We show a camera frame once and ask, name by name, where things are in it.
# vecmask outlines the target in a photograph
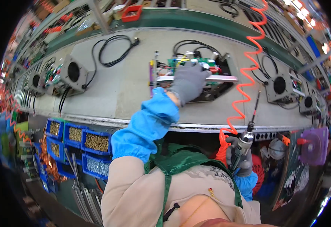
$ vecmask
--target green apron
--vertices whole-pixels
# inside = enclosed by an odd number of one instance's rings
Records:
[[[165,175],[163,209],[160,213],[156,227],[163,226],[163,213],[168,199],[168,192],[171,185],[172,175],[181,173],[196,165],[215,166],[226,172],[227,175],[231,177],[234,184],[235,206],[243,208],[240,191],[236,186],[231,172],[221,161],[208,159],[204,154],[201,153],[201,148],[195,145],[185,146],[170,143],[168,146],[164,146],[163,139],[155,141],[155,143],[158,147],[158,152],[150,156],[149,161],[144,165],[144,169],[145,174],[148,174],[152,168],[158,166]]]

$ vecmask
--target black drawstring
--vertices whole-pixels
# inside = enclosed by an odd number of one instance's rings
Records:
[[[173,213],[175,209],[178,209],[180,206],[178,203],[174,203],[173,208],[170,209],[164,216],[163,216],[163,221],[168,221],[169,216]]]

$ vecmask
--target gray glove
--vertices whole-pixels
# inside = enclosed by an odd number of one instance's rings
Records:
[[[237,137],[227,137],[226,142],[231,143],[231,146],[229,146],[226,149],[226,163],[227,165],[231,165],[231,159],[235,156],[235,147],[237,145],[237,142],[239,141],[239,138]],[[253,161],[251,157],[251,151],[248,150],[247,154],[245,156],[240,157],[240,162],[238,164],[238,167],[240,170],[236,173],[236,176],[250,176],[253,166]]]
[[[205,80],[211,74],[211,71],[202,71],[202,67],[198,63],[193,64],[188,61],[184,66],[178,66],[173,84],[167,91],[176,93],[181,106],[184,106],[202,93]]]

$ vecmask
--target blue sleeve cover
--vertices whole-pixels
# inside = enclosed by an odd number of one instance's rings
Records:
[[[133,156],[146,163],[150,154],[157,153],[154,140],[163,138],[171,123],[179,120],[179,108],[164,89],[155,88],[153,94],[131,117],[128,127],[111,137],[112,159]]]
[[[246,202],[253,200],[253,188],[258,181],[258,175],[252,171],[250,176],[235,175],[233,178]]]

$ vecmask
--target gold necklace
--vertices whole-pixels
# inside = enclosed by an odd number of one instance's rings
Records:
[[[215,196],[214,196],[214,194],[213,194],[213,189],[212,188],[209,188],[208,189],[208,191],[209,191],[209,193],[210,193],[210,196],[207,198],[207,199],[205,199],[196,209],[195,209],[195,211],[187,218],[187,220],[185,221],[185,222],[183,222],[183,224],[180,226],[180,227],[183,227],[183,225],[184,224],[186,224],[186,222],[197,212],[197,210],[209,199],[209,198],[211,198],[211,197],[213,197],[213,198],[215,198],[216,200],[218,200]]]

